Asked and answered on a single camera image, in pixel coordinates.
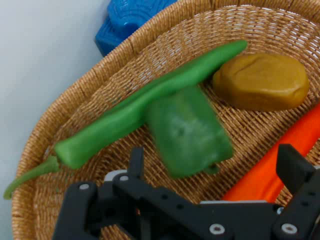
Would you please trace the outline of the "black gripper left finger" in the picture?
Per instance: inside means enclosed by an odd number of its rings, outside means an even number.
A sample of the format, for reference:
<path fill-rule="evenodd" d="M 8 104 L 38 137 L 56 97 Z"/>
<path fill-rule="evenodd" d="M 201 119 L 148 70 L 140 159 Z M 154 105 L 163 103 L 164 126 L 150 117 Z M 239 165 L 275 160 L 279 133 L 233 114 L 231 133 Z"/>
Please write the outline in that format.
<path fill-rule="evenodd" d="M 69 186 L 55 225 L 55 240 L 97 240 L 117 225 L 134 240 L 231 240 L 222 218 L 144 179 L 144 150 L 132 149 L 128 170 L 102 186 L 80 181 Z"/>

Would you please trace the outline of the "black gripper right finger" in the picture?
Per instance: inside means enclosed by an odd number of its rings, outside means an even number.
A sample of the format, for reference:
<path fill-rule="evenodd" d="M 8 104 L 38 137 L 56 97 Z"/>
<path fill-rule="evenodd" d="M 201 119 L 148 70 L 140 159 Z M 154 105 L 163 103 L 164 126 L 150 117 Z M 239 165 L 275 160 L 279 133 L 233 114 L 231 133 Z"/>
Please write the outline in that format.
<path fill-rule="evenodd" d="M 280 144 L 276 173 L 292 194 L 272 226 L 276 240 L 320 238 L 320 170 L 292 145 Z"/>

